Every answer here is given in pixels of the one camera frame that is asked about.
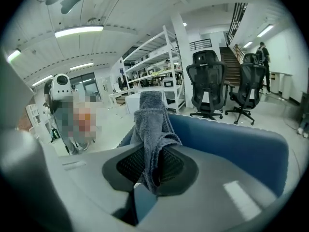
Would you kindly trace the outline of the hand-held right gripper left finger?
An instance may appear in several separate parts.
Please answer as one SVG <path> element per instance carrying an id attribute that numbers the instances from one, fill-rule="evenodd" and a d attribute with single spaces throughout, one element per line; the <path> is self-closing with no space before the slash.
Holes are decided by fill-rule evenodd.
<path id="1" fill-rule="evenodd" d="M 72 224 L 137 224 L 138 216 L 133 195 L 110 185 L 120 175 L 116 163 L 106 168 L 106 162 L 131 154 L 136 145 L 101 152 L 59 157 L 50 146 L 43 147 L 49 176 L 56 194 L 68 212 Z"/>

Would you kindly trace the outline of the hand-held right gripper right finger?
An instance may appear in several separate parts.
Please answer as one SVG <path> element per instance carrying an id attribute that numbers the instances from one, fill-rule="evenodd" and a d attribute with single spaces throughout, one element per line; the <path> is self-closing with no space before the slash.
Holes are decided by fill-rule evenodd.
<path id="1" fill-rule="evenodd" d="M 175 149 L 198 166 L 181 195 L 159 197 L 138 223 L 143 232 L 223 232 L 262 213 L 276 195 L 232 162 L 185 146 Z"/>

